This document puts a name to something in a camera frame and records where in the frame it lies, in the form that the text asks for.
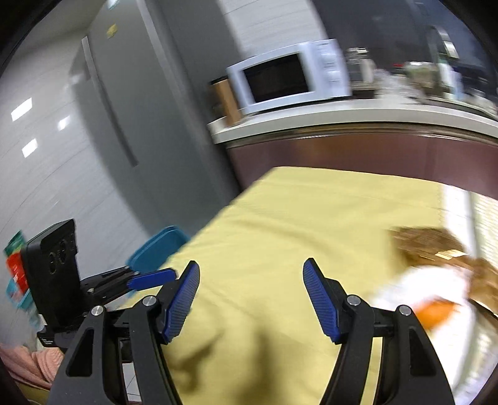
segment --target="microwave window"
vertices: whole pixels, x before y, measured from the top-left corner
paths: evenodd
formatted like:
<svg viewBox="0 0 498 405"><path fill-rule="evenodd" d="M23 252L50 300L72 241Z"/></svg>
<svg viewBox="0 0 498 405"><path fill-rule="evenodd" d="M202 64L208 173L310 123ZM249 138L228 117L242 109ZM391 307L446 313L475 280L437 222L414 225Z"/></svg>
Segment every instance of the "microwave window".
<svg viewBox="0 0 498 405"><path fill-rule="evenodd" d="M297 53L244 69L256 103L309 91Z"/></svg>

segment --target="wall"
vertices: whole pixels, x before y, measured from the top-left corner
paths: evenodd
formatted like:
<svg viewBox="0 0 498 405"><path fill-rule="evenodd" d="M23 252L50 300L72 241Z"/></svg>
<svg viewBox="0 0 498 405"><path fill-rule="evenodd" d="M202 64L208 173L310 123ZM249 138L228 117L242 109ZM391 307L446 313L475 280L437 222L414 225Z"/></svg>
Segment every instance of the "wall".
<svg viewBox="0 0 498 405"><path fill-rule="evenodd" d="M182 69L205 123L215 120L209 83L225 76L227 66L242 60L217 1L157 0L147 3L151 15L156 18L154 25L165 26L176 45Z"/></svg>
<svg viewBox="0 0 498 405"><path fill-rule="evenodd" d="M497 66L495 66L477 37L463 21L456 17L439 0L421 0L421 3L424 7L423 14L426 20L430 24L444 28L453 42L459 57L458 62L453 66L455 70L464 73L464 76L465 71L470 70L474 72L476 79L478 76L486 79L478 84L475 83L474 86L485 91L487 97L492 97L492 100L496 102Z"/></svg>
<svg viewBox="0 0 498 405"><path fill-rule="evenodd" d="M327 34L343 51L365 47L381 69L394 63L431 61L415 2L312 0Z"/></svg>
<svg viewBox="0 0 498 405"><path fill-rule="evenodd" d="M95 152L81 118L69 71L83 32L15 55L0 78L0 247L21 229L31 238L68 218L76 221L80 276L123 265L148 238ZM32 109L11 111L28 98ZM36 139L26 158L22 148ZM30 340L23 313L5 296L0 268L0 342Z"/></svg>
<svg viewBox="0 0 498 405"><path fill-rule="evenodd" d="M244 58L327 39L310 0L218 0Z"/></svg>

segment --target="blue plastic container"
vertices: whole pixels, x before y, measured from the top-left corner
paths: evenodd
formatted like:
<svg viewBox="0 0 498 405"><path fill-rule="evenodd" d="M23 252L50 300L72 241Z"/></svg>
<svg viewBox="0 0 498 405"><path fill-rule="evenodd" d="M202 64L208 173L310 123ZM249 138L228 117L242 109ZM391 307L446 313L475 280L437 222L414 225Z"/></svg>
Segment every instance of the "blue plastic container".
<svg viewBox="0 0 498 405"><path fill-rule="evenodd" d="M169 256L189 240L190 238L176 226L168 226L131 255L126 264L141 274L151 273L159 269Z"/></svg>

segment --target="microwave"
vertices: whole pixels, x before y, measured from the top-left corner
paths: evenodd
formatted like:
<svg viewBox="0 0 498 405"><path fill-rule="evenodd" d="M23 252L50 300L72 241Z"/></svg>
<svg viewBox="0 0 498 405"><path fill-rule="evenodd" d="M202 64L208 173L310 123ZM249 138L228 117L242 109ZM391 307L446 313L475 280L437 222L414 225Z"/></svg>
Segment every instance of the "microwave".
<svg viewBox="0 0 498 405"><path fill-rule="evenodd" d="M228 67L227 74L244 114L351 95L335 39L266 52Z"/></svg>

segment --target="brown cabinet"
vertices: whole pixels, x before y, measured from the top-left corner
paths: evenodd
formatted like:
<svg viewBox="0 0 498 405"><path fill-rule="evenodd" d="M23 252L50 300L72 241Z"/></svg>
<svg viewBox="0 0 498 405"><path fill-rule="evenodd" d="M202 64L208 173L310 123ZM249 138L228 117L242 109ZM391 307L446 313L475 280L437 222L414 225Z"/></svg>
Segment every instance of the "brown cabinet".
<svg viewBox="0 0 498 405"><path fill-rule="evenodd" d="M352 124L228 145L242 187L277 166L433 180L498 199L498 144L478 134L415 125Z"/></svg>

